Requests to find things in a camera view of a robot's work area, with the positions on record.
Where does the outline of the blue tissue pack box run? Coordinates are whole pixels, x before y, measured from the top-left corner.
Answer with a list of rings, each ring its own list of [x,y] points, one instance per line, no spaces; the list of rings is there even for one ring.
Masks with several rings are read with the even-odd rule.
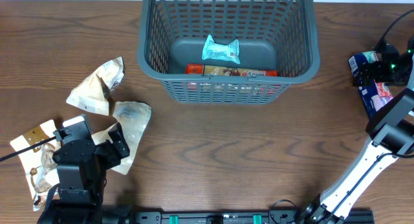
[[[359,75],[363,65],[377,61],[378,56],[374,51],[354,54],[348,60],[353,78]],[[384,83],[377,83],[374,80],[368,86],[358,86],[357,88],[369,119],[393,98],[393,95]]]

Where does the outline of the teal snack wrapper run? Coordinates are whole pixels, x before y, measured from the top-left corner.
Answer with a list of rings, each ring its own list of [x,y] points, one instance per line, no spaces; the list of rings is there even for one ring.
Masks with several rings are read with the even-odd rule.
[[[239,59],[239,40],[235,39],[227,45],[216,43],[212,35],[206,38],[203,50],[203,60],[220,60],[240,64]]]

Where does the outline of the red snack bar package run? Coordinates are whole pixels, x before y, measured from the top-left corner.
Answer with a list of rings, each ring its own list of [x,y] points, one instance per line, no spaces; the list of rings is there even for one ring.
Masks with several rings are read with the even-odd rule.
[[[185,70],[186,74],[201,74],[203,76],[242,76],[244,78],[248,77],[258,77],[258,76],[278,76],[278,72],[275,70],[257,70],[257,69],[242,69],[242,68],[233,68],[233,67],[221,67],[215,65],[201,65],[201,64],[188,64]],[[261,90],[264,90],[265,85],[258,85],[258,93],[261,93]],[[216,84],[215,89],[224,90],[224,84]],[[187,88],[190,90],[197,90],[197,84],[195,82],[188,82]],[[202,83],[201,89],[209,91],[211,88],[210,83]],[[242,93],[248,93],[252,87],[250,84],[229,84],[229,90],[238,90],[240,89]]]

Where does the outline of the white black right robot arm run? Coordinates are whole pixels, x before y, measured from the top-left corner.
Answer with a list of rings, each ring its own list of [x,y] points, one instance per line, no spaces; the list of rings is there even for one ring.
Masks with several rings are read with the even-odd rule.
[[[362,96],[379,85],[404,90],[371,115],[362,151],[341,178],[297,215],[296,223],[345,223],[356,200],[379,174],[398,159],[413,157],[413,124],[406,120],[413,114],[413,40],[401,54],[380,38],[372,51],[350,58],[349,66]]]

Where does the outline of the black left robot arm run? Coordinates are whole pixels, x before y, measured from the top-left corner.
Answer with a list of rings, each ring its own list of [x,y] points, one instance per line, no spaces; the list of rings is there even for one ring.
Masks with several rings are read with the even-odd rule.
[[[62,143],[54,152],[59,183],[48,192],[38,223],[134,223],[131,207],[103,206],[106,172],[130,155],[122,126],[109,130],[109,140],[95,144],[86,121],[54,132]]]

